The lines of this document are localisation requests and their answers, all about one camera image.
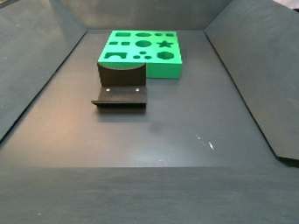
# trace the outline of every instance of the bin floor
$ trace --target bin floor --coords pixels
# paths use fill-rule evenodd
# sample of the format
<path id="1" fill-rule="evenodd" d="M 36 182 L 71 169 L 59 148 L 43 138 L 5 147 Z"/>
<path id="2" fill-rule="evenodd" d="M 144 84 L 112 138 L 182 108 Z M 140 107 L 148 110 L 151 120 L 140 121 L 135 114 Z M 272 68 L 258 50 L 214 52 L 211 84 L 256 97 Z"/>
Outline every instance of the bin floor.
<path id="1" fill-rule="evenodd" d="M 99 110 L 89 31 L 0 145 L 1 166 L 284 166 L 276 160 L 203 31 L 180 31 L 179 80 L 147 80 L 147 109 Z"/>

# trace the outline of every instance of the black object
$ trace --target black object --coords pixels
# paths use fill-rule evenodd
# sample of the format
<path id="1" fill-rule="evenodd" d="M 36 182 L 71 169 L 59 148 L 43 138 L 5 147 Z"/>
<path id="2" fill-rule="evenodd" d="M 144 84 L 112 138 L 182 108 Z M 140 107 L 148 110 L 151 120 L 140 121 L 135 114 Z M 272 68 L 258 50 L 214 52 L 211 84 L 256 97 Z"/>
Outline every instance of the black object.
<path id="1" fill-rule="evenodd" d="M 99 97 L 92 103 L 97 106 L 144 106 L 145 97 L 145 64 L 116 69 L 97 63 L 101 82 Z"/>

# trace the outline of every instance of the shape hole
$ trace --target shape hole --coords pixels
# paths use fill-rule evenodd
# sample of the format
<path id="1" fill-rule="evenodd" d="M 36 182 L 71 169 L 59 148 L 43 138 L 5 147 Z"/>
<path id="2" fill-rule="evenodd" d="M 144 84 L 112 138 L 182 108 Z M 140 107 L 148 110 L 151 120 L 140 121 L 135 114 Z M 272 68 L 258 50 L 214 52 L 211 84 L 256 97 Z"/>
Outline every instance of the shape hole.
<path id="1" fill-rule="evenodd" d="M 174 54 L 171 52 L 159 52 L 156 57 L 162 60 L 171 60 L 174 58 Z"/>
<path id="2" fill-rule="evenodd" d="M 117 32 L 116 37 L 131 37 L 131 33 L 129 32 Z"/>
<path id="3" fill-rule="evenodd" d="M 127 52 L 107 52 L 105 59 L 109 59 L 111 57 L 124 60 L 127 58 Z"/>
<path id="4" fill-rule="evenodd" d="M 147 40 L 140 40 L 137 42 L 135 42 L 135 45 L 136 46 L 140 46 L 140 47 L 148 47 L 152 43 Z"/>
<path id="5" fill-rule="evenodd" d="M 164 40 L 163 42 L 156 43 L 156 44 L 159 45 L 159 47 L 170 47 L 170 48 L 171 48 L 174 43 L 167 42 L 167 41 Z"/>
<path id="6" fill-rule="evenodd" d="M 151 34 L 151 33 L 147 33 L 147 32 L 139 32 L 139 33 L 136 34 L 136 36 L 137 36 L 137 37 L 141 37 L 141 38 L 145 38 L 145 37 L 151 37 L 152 34 Z"/>

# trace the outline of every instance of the star-shaped hole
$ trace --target star-shaped hole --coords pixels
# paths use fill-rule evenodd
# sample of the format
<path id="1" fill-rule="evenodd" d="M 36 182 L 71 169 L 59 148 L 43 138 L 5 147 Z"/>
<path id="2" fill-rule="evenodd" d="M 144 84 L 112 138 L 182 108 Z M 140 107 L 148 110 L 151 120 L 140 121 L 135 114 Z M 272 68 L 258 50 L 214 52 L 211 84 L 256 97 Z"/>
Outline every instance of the star-shaped hole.
<path id="1" fill-rule="evenodd" d="M 156 43 L 159 45 L 159 47 L 172 47 L 174 43 L 167 42 L 166 40 L 160 43 Z"/>

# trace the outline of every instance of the green foam block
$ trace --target green foam block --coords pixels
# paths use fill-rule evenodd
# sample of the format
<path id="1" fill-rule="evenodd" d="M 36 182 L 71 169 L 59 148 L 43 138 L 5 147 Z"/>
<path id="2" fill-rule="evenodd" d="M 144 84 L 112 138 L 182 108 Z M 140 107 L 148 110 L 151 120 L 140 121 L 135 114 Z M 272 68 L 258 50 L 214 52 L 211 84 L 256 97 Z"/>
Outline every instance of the green foam block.
<path id="1" fill-rule="evenodd" d="M 97 63 L 129 68 L 145 65 L 147 78 L 179 79 L 183 59 L 175 31 L 112 31 Z"/>

